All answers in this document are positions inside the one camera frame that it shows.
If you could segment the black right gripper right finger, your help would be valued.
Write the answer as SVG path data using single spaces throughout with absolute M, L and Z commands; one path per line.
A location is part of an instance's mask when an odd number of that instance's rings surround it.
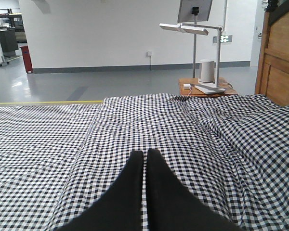
M 157 149 L 147 152 L 145 184 L 151 231 L 240 230 L 194 197 L 172 173 Z

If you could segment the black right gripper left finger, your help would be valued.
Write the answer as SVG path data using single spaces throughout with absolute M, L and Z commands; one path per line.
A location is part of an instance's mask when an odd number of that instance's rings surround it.
M 109 189 L 59 231 L 141 231 L 144 154 L 132 151 Z

